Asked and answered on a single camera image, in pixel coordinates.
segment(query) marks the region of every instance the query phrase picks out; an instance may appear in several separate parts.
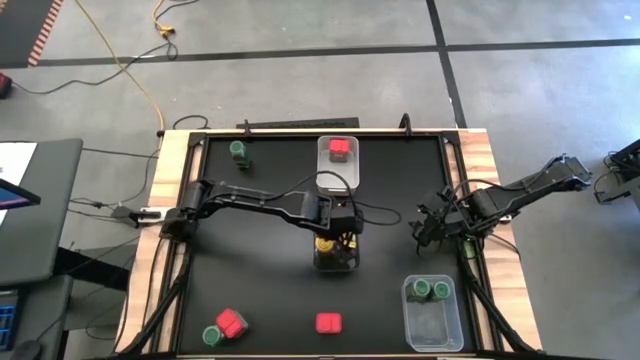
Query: wooden table frame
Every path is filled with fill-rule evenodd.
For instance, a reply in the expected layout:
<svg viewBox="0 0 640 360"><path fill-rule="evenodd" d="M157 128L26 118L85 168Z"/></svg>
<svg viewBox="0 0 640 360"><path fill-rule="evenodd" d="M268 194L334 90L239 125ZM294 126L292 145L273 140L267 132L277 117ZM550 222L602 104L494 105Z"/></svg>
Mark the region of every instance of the wooden table frame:
<svg viewBox="0 0 640 360"><path fill-rule="evenodd" d="M255 129L255 134L300 134L305 132L327 134L339 133L402 133L404 129ZM156 173L151 187L151 194L148 206L152 207L174 207L178 201L182 178L189 176L190 181L197 178L198 169L190 169L189 174L185 174L185 160L189 147L189 137L192 132L203 132L202 130L173 130L167 131L164 135L160 156L156 166ZM238 134L242 135L243 130L207 130L210 134ZM456 156L464 163L466 174L462 178L484 179L499 183L496 165L491 152L489 136L485 129L414 129L414 133L451 133L457 132L461 154L455 154L454 146L445 146L449 170L453 185L459 183L461 174L458 172ZM198 146L193 152L193 164L199 164L201 147ZM485 186L483 184L471 183L470 190ZM127 309L123 309L123 317L120 323L122 337L117 346L117 351L126 347L140 331L144 323L143 318L149 318L158 304L158 297L161 293L163 277L167 267L169 243L167 240L159 240L159 226L153 226L142 231L136 260L131 270L129 301ZM495 233L511 243L515 244L513 232L510 225L499 225ZM172 279L177 275L177 271L182 261L183 247L178 247L174 266L171 271ZM158 252L155 264L154 255ZM520 266L517 254L506 246L493 241L486 241L484 248L484 259L488 283L491 286L493 299L511 326L520 334L522 339L532 347L541 348L538 330L536 327L533 310L529 301L529 295L524 280L524 274ZM478 267L472 264L476 275ZM492 336L492 326L488 316L480 302L475 298L475 308L479 323L479 333L481 346L486 350L494 349ZM165 315L165 321L159 332L157 340L158 351L168 351L170 339L175 319L176 304L171 306ZM508 349L508 345L503 340L503 345Z"/></svg>

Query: wooden table edge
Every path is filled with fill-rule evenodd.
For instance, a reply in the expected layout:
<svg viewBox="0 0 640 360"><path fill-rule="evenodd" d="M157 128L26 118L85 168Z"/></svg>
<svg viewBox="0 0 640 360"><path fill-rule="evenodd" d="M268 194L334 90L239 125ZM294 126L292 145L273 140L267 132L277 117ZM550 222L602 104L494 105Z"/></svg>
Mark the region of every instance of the wooden table edge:
<svg viewBox="0 0 640 360"><path fill-rule="evenodd" d="M254 134L304 134L304 133L402 133L404 129L252 129ZM461 149L468 178L482 178L499 182L498 173L489 143L486 129L444 129L444 128L420 128L413 129L414 133L437 133L457 131L460 137ZM162 148L158 157L154 181L151 187L148 206L175 206L178 200L184 163L186 159L189 136L191 133L208 134L243 134L242 129L216 129L216 130L169 130L165 132ZM457 165L453 156L453 147L447 146L449 168L454 180L454 185L459 181ZM201 156L196 150L194 157ZM195 179L197 169L192 169L191 180ZM141 232L136 261L131 270L130 291L126 319L123 316L120 321L120 329L124 331L116 351L125 348L140 331L143 324L143 314L147 309L147 319L158 303L160 286L164 276L164 268L167 260L168 243L166 240L159 244L159 226L145 229ZM510 225L500 225L496 233L515 244L513 231ZM151 263L156 247L160 246L159 256L151 271ZM181 250L176 257L176 263L172 272L172 278L177 275L177 270L182 261ZM486 242L484 251L489 281L496 305L505 318L518 331L520 336L534 348L541 348L533 310L529 301L527 287L520 261L515 253L491 241ZM151 296L147 301L149 280L152 278ZM492 337L486 311L476 299L476 309L480 325L480 334L485 349L493 349ZM171 338L173 319L175 314L175 302L165 316L161 329L159 350L167 351Z"/></svg>

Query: yellow cable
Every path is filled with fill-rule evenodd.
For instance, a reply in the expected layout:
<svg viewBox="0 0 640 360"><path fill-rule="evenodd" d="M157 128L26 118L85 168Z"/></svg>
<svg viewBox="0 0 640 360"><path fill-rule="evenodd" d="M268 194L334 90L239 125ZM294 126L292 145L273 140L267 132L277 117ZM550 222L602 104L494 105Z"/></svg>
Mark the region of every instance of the yellow cable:
<svg viewBox="0 0 640 360"><path fill-rule="evenodd" d="M129 71L127 70L126 67L124 67L120 61L118 60L118 57L116 56L115 52L113 51L113 49L111 48L111 44L109 44L109 41L107 40L107 38L104 36L104 34L102 33L102 31L100 31L100 28L98 27L98 25L95 23L95 21L93 21L93 18L91 17L91 15L89 15L89 13L87 12L87 10L84 8L84 6L82 6L82 4L80 3L80 0L75 0L76 4L78 4L78 6L80 7L80 10L82 10L82 12L84 13L84 15L87 17L87 19L89 19L89 21L91 22L91 25L93 25L93 28L96 29L96 31L98 32L98 34L100 35L100 37L102 38L102 41L104 41L104 44L107 46L107 48L109 49L109 52L111 53L111 56L113 57L113 60L116 62L116 65L118 65L120 67L120 69L122 70L122 72L124 72L125 74L127 74L127 76L131 79L131 81L133 81L134 84L136 84L136 86L138 87L138 89L140 89L140 91L144 94L144 96L147 98L147 100L149 100L149 102L151 103L151 105L153 105L153 108L156 110L156 114L158 115L158 121L160 122L160 130L164 131L165 127L164 127L164 116L162 115L162 111L160 110L160 107L158 107L158 104L153 100L153 98L151 97L151 95L147 92L147 90L144 89L144 87L142 87L142 85L140 85L140 83L133 77L133 75L131 75L129 73Z"/></svg>
<svg viewBox="0 0 640 360"><path fill-rule="evenodd" d="M153 8L153 12L151 13L151 19L153 19L153 22L158 27L158 30L160 31L160 35L162 35L162 37L166 39L167 37L169 37L169 35L175 32L175 29L171 26L165 26L158 22L158 16L156 15L156 13L158 12L158 9L160 8L160 6L162 6L163 3L164 3L164 0L158 1L158 3L156 4L156 7Z"/></svg>

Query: computer monitor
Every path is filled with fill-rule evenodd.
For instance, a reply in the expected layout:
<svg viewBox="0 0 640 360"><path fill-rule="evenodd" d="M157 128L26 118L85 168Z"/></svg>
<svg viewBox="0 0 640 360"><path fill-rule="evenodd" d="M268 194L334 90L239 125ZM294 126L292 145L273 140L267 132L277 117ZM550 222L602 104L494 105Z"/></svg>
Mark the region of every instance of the computer monitor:
<svg viewBox="0 0 640 360"><path fill-rule="evenodd" d="M38 195L0 179L0 210L39 204L40 197Z"/></svg>

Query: clear plastic container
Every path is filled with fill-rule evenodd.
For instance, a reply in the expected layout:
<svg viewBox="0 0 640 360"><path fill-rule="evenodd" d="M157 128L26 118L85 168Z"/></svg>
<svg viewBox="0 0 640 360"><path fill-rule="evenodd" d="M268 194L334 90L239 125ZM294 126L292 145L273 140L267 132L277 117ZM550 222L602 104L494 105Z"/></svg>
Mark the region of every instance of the clear plastic container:
<svg viewBox="0 0 640 360"><path fill-rule="evenodd" d="M345 162L332 162L329 156L329 140L349 141L349 153ZM321 136L318 138L318 171L329 170L342 176L353 192L360 184L360 160L358 139L353 136ZM318 191L329 196L347 196L347 187L331 174L316 176Z"/></svg>
<svg viewBox="0 0 640 360"><path fill-rule="evenodd" d="M434 284L449 285L450 294L445 299L427 299L424 302L408 300L412 284L426 280L430 291ZM447 275L411 275L402 284L402 308L407 343L417 352L456 352L462 349L464 338L453 280Z"/></svg>

